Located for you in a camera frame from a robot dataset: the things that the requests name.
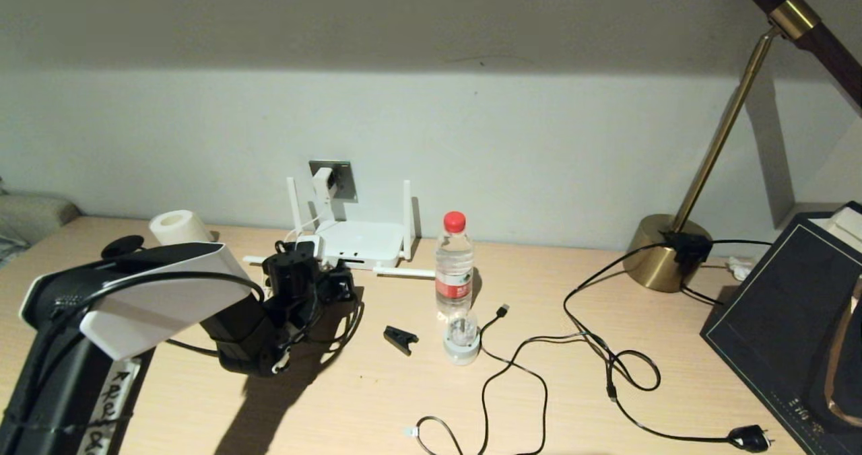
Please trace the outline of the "brass desk lamp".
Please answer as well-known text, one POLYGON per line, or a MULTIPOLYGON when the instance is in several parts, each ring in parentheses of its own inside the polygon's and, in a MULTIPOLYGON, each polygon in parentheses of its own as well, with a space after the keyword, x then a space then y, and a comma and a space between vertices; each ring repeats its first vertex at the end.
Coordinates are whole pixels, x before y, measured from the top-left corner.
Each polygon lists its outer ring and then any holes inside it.
POLYGON ((638 222, 623 270, 638 284, 653 291, 676 293, 686 289, 702 264, 686 267, 673 261, 673 250, 665 243, 665 232, 703 234, 717 241, 698 223, 692 211, 726 145, 729 134, 776 39, 806 51, 828 72, 844 99, 862 115, 862 63, 823 22, 806 0, 751 0, 766 16, 769 28, 758 37, 741 79, 730 96, 717 130, 674 215, 649 215, 638 222))

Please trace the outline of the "clear water bottle red cap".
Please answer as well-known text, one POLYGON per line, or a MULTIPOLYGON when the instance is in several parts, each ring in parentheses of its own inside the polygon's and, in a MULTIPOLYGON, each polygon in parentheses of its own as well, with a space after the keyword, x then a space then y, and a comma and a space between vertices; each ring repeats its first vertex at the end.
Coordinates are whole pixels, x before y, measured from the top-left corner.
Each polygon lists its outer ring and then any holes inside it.
POLYGON ((472 305, 476 247, 466 225, 464 213, 449 211, 435 244, 435 304, 440 319, 466 313, 472 305))

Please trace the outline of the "black block on lamp base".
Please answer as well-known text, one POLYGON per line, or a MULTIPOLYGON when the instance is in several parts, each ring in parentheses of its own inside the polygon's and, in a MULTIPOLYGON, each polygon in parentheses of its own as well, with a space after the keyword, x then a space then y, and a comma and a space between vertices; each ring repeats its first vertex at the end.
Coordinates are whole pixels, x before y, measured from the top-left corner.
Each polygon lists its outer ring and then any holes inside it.
POLYGON ((665 232, 664 240, 673 250, 673 261, 686 267, 702 264, 713 249, 713 240, 703 234, 665 232))

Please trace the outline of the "patterned fabric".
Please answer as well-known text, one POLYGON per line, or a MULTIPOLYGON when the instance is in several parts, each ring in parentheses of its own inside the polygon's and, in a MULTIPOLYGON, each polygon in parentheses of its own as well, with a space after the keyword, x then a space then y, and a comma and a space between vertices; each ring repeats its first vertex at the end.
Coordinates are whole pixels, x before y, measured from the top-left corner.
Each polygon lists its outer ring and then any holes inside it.
POLYGON ((30 249, 30 244, 0 236, 0 269, 30 249))

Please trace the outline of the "white toilet paper roll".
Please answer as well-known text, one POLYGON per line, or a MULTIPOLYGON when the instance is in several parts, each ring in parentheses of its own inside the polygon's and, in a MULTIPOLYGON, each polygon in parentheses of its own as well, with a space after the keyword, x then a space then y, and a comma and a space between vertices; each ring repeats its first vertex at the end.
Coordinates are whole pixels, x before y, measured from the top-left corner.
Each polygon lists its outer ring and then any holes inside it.
POLYGON ((185 209, 161 213, 151 219, 148 228, 163 246, 213 241, 213 235, 202 219, 185 209))

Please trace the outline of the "white power adapter with cord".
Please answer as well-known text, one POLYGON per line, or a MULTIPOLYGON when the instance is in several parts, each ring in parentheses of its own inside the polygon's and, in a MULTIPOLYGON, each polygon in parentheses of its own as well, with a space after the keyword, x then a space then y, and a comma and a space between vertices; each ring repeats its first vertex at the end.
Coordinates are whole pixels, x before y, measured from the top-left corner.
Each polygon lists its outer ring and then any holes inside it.
POLYGON ((298 189, 296 188, 296 180, 293 177, 286 177, 286 190, 290 205, 290 217, 292 217, 293 228, 283 238, 283 243, 288 243, 290 240, 297 240, 301 232, 305 228, 315 224, 317 227, 323 225, 326 221, 335 221, 335 213, 333 212, 333 198, 337 192, 335 183, 335 171, 332 167, 321 167, 312 175, 312 188, 317 198, 317 213, 312 219, 301 222, 300 203, 298 199, 298 189))

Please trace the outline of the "small black plastic clip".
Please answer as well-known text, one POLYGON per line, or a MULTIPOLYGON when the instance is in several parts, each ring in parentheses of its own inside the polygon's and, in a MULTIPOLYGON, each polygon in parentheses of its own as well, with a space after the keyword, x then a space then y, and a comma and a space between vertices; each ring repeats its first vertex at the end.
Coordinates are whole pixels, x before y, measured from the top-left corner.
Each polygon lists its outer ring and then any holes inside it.
POLYGON ((412 356, 411 345, 417 343, 420 339, 415 333, 407 332, 394 326, 386 326, 383 336, 385 341, 391 343, 400 353, 403 353, 407 357, 412 356))

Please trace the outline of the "white box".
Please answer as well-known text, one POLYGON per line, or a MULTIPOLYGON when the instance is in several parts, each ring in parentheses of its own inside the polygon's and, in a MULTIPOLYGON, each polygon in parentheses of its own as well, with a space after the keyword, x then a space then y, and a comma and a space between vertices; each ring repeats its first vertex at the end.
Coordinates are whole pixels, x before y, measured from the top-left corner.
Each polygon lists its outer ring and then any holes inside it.
POLYGON ((841 207, 828 218, 812 222, 862 254, 862 213, 850 205, 841 207))

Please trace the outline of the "white wifi router with antennas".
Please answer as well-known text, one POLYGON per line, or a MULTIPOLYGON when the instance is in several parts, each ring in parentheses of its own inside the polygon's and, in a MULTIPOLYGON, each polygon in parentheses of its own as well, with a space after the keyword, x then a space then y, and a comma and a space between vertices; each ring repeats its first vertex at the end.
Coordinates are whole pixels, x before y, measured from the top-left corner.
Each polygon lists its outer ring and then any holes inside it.
POLYGON ((411 182, 401 183, 401 222, 326 221, 320 227, 306 227, 300 236, 319 235, 323 249, 317 259, 321 267, 339 264, 358 270, 372 271, 378 276, 428 278, 432 270, 401 268, 401 261, 413 258, 416 221, 413 216, 411 182))

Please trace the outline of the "grey wall power socket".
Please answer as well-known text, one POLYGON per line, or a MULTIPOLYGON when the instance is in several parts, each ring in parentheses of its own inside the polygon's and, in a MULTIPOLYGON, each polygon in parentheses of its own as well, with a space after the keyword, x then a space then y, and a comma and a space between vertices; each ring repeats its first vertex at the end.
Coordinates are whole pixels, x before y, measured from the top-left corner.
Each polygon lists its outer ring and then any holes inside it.
POLYGON ((357 203, 358 192, 354 179, 353 166, 349 161, 310 160, 308 162, 313 177, 317 177, 322 169, 329 169, 325 179, 327 193, 335 200, 357 203))

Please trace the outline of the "dark blue gift bag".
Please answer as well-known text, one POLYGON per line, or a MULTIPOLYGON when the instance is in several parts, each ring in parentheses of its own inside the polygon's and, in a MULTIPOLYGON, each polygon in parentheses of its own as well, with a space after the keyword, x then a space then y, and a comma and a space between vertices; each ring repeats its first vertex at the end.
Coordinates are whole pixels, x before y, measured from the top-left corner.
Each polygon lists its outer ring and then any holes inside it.
POLYGON ((862 254, 800 213, 702 338, 807 455, 862 455, 862 254))

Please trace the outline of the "grey cushion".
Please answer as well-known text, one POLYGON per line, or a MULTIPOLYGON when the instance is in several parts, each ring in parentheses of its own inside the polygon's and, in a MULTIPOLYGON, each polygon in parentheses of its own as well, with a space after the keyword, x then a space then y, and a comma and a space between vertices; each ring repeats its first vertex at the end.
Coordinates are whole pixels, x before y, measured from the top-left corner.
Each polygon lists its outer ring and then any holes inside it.
POLYGON ((81 215, 65 199, 42 195, 0 195, 0 238, 36 244, 81 215))

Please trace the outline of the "white handwritten label tape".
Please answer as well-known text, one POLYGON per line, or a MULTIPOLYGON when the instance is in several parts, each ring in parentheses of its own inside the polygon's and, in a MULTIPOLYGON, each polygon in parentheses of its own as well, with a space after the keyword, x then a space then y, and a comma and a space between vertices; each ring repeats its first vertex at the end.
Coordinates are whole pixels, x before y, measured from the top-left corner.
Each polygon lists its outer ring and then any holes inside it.
POLYGON ((112 449, 119 446, 121 422, 130 418, 123 410, 140 371, 139 359, 111 364, 76 455, 111 455, 112 449))

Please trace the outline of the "small white clear-dome humidifier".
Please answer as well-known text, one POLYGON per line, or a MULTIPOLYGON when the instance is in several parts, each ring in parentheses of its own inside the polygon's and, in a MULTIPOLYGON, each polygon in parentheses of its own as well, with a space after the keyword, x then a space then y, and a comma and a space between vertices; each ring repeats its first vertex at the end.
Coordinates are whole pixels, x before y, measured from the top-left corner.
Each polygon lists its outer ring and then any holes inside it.
POLYGON ((481 344, 481 328, 471 310, 453 314, 444 326, 442 345, 444 353, 456 365, 473 362, 481 344))

